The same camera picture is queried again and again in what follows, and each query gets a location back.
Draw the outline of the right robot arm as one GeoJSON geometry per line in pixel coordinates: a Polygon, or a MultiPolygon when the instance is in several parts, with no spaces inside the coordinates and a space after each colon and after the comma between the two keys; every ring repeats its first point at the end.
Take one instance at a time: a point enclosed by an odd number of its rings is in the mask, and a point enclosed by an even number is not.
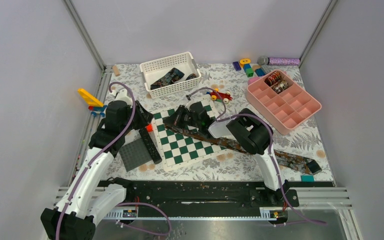
{"type": "Polygon", "coordinates": [[[252,155],[258,164],[267,191],[267,201],[273,206],[287,199],[288,182],[280,172],[273,147],[272,128],[248,108],[238,114],[211,117],[200,102],[180,105],[163,120],[166,129],[200,141],[252,155]]]}

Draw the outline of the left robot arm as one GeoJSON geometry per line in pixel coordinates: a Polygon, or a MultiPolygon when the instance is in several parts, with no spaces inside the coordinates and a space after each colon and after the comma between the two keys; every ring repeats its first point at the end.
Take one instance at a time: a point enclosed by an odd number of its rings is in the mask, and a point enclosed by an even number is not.
{"type": "Polygon", "coordinates": [[[45,208],[40,216],[50,240],[91,240],[99,223],[117,204],[128,206],[135,200],[134,190],[117,183],[92,199],[101,176],[125,144],[126,135],[145,128],[153,118],[130,89],[118,90],[114,97],[90,138],[79,173],[56,206],[45,208]]]}

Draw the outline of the brown floral tie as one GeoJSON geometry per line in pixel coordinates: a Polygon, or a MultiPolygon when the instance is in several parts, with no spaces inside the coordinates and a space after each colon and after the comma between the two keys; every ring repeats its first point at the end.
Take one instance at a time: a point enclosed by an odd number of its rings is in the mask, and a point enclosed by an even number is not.
{"type": "MultiPolygon", "coordinates": [[[[239,153],[248,154],[248,152],[246,152],[245,149],[239,145],[237,140],[229,139],[226,137],[214,138],[210,136],[204,136],[195,129],[190,130],[187,128],[179,128],[172,124],[164,124],[164,126],[167,130],[170,130],[176,134],[182,134],[196,140],[208,142],[213,145],[217,145],[239,153]]],[[[316,162],[316,160],[312,158],[279,150],[274,150],[274,155],[279,165],[290,168],[292,170],[302,172],[307,175],[316,175],[322,171],[320,165],[316,162]]]]}

